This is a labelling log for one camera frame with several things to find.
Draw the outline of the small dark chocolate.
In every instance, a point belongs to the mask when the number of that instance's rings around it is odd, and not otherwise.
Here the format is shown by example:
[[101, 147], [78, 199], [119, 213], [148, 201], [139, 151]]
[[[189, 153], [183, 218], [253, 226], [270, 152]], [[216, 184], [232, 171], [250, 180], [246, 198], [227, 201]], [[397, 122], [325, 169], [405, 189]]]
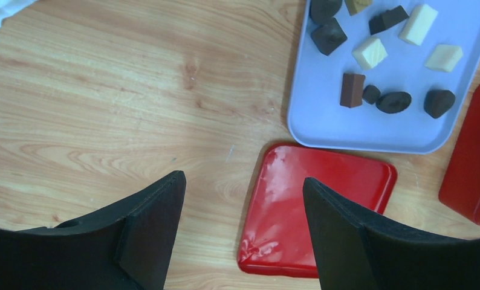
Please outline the small dark chocolate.
[[375, 85], [367, 85], [363, 90], [362, 98], [370, 105], [374, 105], [381, 96], [381, 91]]

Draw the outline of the dark oval chocolate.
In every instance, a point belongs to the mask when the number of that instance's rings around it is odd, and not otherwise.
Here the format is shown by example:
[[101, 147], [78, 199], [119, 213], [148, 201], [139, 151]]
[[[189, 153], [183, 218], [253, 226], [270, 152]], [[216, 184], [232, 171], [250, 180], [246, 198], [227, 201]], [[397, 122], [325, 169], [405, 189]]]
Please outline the dark oval chocolate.
[[408, 92], [388, 92], [382, 95], [375, 103], [377, 109], [386, 114], [396, 114], [406, 110], [412, 102]]

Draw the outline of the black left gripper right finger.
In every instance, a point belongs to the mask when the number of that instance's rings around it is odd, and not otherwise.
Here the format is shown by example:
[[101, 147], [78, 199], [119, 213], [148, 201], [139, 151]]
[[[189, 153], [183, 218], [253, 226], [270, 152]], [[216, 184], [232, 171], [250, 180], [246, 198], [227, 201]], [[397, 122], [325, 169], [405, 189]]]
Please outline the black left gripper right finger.
[[480, 289], [480, 239], [407, 226], [315, 178], [303, 201], [322, 289]]

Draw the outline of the white rectangular chocolate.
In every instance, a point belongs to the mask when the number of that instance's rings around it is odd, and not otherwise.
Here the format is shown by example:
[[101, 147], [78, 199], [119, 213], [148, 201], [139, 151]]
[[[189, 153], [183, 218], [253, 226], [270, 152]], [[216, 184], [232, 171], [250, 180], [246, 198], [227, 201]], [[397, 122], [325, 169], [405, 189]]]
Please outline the white rectangular chocolate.
[[420, 46], [430, 31], [438, 11], [428, 4], [417, 5], [398, 37], [412, 45]]

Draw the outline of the dark heart chocolate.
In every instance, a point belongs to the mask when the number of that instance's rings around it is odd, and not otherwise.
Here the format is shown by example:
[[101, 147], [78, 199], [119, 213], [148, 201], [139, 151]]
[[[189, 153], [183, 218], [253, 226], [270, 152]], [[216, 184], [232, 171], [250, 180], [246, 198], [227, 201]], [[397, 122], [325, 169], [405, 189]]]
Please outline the dark heart chocolate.
[[426, 94], [424, 110], [432, 118], [438, 119], [452, 108], [455, 100], [456, 97], [452, 91], [432, 89]]

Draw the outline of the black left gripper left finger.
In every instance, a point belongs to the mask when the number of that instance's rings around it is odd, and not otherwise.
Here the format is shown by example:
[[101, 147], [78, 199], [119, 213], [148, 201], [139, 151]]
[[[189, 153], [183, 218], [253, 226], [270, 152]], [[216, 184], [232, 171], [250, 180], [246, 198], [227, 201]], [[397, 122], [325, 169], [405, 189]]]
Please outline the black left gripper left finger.
[[185, 192], [174, 171], [53, 228], [0, 228], [0, 289], [163, 289]]

